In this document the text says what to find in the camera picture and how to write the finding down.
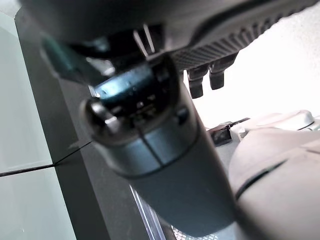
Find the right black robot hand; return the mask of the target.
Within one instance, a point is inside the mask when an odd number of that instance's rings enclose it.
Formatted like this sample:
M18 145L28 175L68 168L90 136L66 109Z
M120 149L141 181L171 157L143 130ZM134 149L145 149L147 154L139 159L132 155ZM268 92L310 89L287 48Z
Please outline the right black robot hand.
M314 0L23 0L53 74L90 86L82 125L107 166L192 237L320 235L320 134L253 127L225 171L193 104L237 54Z

